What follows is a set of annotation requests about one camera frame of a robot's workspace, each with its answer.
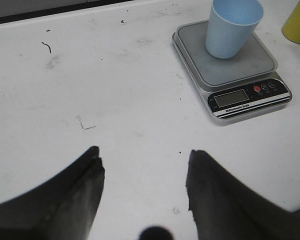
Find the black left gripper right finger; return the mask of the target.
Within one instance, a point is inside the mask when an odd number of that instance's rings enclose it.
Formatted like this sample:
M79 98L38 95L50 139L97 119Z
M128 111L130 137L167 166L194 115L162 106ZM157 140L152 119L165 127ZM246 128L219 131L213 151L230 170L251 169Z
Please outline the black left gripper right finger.
M300 210L260 196L203 150L190 153L186 191L200 240L300 240Z

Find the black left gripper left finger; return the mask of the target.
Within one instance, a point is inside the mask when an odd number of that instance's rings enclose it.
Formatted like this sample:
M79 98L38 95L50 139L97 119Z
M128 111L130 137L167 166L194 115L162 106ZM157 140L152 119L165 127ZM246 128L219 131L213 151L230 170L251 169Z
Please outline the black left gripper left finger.
M104 189L97 146L36 188L0 204L0 240L86 240Z

